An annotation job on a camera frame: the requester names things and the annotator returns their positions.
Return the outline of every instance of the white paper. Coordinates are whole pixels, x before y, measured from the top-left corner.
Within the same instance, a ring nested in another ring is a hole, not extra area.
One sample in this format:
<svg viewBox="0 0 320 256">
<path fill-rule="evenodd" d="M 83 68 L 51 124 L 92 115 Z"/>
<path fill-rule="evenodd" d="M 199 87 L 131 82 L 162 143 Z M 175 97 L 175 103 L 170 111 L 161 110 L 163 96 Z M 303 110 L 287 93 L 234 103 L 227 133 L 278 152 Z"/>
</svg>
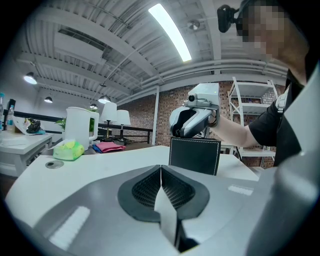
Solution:
<svg viewBox="0 0 320 256">
<path fill-rule="evenodd" d="M 167 194 L 160 187 L 155 198 L 154 210 L 160 214 L 161 231 L 169 242 L 175 246 L 176 228 L 177 228 L 177 211 L 173 207 Z"/>
</svg>

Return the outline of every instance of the electric kettle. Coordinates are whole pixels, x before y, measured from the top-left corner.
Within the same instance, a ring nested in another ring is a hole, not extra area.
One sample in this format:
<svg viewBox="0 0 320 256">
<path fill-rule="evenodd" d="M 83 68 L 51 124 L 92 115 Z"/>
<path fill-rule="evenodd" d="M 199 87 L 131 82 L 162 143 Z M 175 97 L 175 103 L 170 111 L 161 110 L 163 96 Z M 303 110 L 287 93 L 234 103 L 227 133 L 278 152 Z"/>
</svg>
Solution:
<svg viewBox="0 0 320 256">
<path fill-rule="evenodd" d="M 93 136 L 89 137 L 90 118 L 94 119 Z M 98 137 L 99 113 L 91 112 L 80 107 L 66 109 L 65 140 L 76 140 L 83 145 L 86 151 L 89 142 Z"/>
</svg>

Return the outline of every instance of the black mesh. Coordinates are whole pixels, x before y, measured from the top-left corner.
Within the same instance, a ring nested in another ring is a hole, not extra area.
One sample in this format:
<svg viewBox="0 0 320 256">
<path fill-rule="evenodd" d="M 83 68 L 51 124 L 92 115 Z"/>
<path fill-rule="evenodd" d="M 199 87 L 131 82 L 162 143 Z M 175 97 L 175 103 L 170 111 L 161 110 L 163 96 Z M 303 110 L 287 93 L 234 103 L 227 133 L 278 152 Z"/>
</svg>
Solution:
<svg viewBox="0 0 320 256">
<path fill-rule="evenodd" d="M 161 172 L 162 188 L 175 209 L 185 205 L 195 196 L 195 189 L 191 185 L 164 169 Z"/>
<path fill-rule="evenodd" d="M 160 189 L 160 168 L 136 183 L 132 188 L 133 197 L 142 205 L 155 208 L 156 197 Z"/>
</svg>

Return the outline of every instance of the black notebook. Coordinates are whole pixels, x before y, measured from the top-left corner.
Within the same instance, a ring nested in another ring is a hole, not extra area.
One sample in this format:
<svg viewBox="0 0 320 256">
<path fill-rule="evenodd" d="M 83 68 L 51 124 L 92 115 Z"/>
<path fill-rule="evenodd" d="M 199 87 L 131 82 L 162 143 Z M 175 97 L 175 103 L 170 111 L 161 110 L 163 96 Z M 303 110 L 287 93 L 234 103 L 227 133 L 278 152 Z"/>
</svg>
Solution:
<svg viewBox="0 0 320 256">
<path fill-rule="evenodd" d="M 207 138 L 176 138 L 170 142 L 169 165 L 217 175 L 221 141 Z"/>
</svg>

